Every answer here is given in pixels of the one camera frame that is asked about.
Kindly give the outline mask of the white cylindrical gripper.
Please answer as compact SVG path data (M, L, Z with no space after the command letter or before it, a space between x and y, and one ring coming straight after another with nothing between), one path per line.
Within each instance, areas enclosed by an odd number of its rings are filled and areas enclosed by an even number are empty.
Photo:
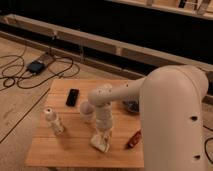
M96 113L96 128L105 132L113 127L113 116L111 112L111 105L105 104L95 108Z

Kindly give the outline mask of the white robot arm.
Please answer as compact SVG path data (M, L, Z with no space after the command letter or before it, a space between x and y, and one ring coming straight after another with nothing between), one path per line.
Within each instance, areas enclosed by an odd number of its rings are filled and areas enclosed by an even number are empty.
M88 93L96 108L96 127L107 126L112 101L139 102L144 171L206 171L203 148L202 100L206 74L190 65L160 67L120 87Z

